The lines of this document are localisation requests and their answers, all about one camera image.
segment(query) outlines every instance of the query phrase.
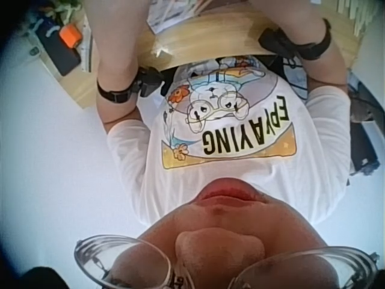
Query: eyeglasses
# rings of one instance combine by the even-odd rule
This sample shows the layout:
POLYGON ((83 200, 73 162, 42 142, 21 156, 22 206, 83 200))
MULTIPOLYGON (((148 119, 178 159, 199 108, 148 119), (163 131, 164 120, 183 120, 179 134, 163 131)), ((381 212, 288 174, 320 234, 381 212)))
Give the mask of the eyeglasses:
MULTIPOLYGON (((367 289, 377 273, 375 256, 350 247, 284 253, 247 267, 228 289, 367 289)), ((98 235, 79 241, 75 260, 102 288, 195 288, 183 266, 171 266, 157 247, 129 237, 98 235)))

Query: nose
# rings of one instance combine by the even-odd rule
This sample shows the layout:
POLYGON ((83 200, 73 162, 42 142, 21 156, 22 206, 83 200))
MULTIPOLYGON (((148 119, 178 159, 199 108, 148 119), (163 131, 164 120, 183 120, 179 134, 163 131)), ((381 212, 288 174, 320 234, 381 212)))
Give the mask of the nose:
POLYGON ((176 240, 178 261, 196 288, 227 288, 248 266, 264 259, 265 248, 254 236, 221 228, 183 232, 176 240))

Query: sleeve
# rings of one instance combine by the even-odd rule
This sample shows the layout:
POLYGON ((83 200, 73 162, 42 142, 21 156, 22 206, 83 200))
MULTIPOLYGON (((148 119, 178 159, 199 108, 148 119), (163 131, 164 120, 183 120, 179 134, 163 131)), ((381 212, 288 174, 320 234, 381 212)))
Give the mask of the sleeve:
POLYGON ((324 151, 331 188, 340 200, 347 186, 351 162, 350 99, 337 87, 319 87, 309 93, 306 107, 324 151))
POLYGON ((107 135, 108 147, 119 170, 123 187, 132 194, 140 193, 146 170, 150 130, 139 120, 116 124, 107 135))

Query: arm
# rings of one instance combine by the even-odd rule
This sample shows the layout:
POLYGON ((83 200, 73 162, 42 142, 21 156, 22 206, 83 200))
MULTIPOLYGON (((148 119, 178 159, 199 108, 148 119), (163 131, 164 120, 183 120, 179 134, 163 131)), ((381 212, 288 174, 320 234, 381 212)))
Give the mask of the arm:
MULTIPOLYGON (((319 43, 325 36, 325 23, 310 0, 250 0, 250 2, 276 23, 297 45, 319 43)), ((309 92, 326 85, 347 92, 347 70, 335 42, 331 43, 320 59, 302 60, 302 64, 308 76, 309 92)))
MULTIPOLYGON (((138 71, 137 40, 149 11, 149 0, 85 0, 85 11, 99 51, 97 78, 106 91, 128 88, 138 71)), ((126 119, 141 120, 137 95, 114 104, 97 94, 96 106, 106 131, 126 119)))

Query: white surface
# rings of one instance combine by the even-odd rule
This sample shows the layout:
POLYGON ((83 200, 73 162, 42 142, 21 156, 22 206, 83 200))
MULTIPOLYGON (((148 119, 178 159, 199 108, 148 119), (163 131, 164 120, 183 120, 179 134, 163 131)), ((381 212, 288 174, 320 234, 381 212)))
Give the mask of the white surface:
POLYGON ((385 15, 380 11, 366 29, 362 45, 354 63, 353 72, 385 107, 385 15))
MULTIPOLYGON (((75 264, 76 241, 144 230, 128 210, 95 110, 78 108, 38 61, 3 68, 0 78, 1 244, 19 273, 49 266, 71 289, 95 288, 75 264)), ((382 140, 368 131, 380 155, 382 140)), ((383 175, 381 166, 351 180, 340 207, 317 226, 329 244, 383 258, 383 175)))

